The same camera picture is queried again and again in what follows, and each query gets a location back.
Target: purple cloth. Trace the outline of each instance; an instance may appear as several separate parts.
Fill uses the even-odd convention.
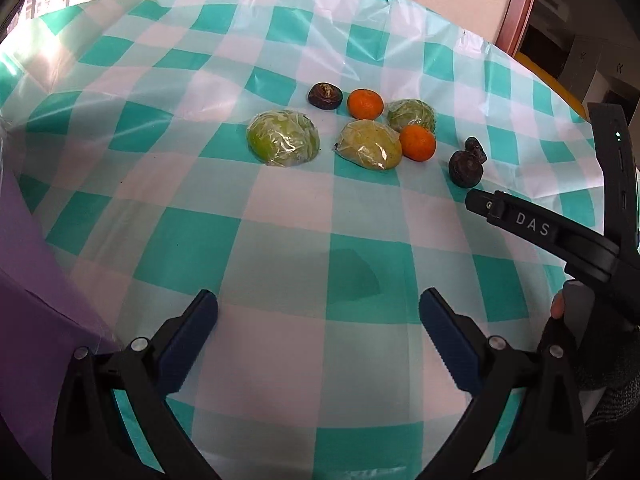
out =
[[[14,176],[0,194],[0,413],[50,476],[58,395],[75,348],[117,350],[113,334],[64,275]]]

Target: checkered tablecloth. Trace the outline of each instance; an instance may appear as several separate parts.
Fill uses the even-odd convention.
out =
[[[320,81],[433,105],[434,158],[380,173],[335,155],[350,117],[306,102]],[[2,44],[0,107],[26,203],[123,341],[150,336],[201,288],[220,298],[170,403],[226,480],[413,479],[468,402],[418,322],[425,288],[534,347],[561,262],[466,211],[447,162],[467,137],[489,156],[482,189],[597,230],[603,220],[590,125],[408,0],[69,7]],[[250,153],[248,121],[281,107],[318,126],[312,162],[273,168]]]

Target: plastic-wrapped cabbage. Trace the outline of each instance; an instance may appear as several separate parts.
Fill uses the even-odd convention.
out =
[[[420,99],[401,99],[388,106],[386,119],[396,132],[408,124],[420,124],[432,134],[436,133],[436,114],[433,108]]]
[[[295,110],[272,110],[254,117],[246,129],[254,153],[270,166],[296,166],[320,150],[318,129]]]
[[[390,170],[400,163],[400,135],[386,124],[367,119],[347,124],[335,151],[368,170]]]

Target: blue gripper pad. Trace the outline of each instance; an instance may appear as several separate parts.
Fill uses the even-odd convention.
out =
[[[201,291],[181,317],[169,320],[180,323],[180,329],[158,359],[156,390],[160,395],[180,390],[217,321],[218,300],[208,290]]]
[[[425,290],[420,297],[420,321],[427,330],[436,350],[444,361],[456,386],[475,396],[482,389],[480,356],[457,325],[457,316],[435,291]]]

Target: finger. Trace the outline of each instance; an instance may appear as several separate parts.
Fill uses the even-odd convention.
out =
[[[562,295],[562,290],[560,290],[551,302],[551,317],[560,319],[562,316],[564,316],[564,296]]]

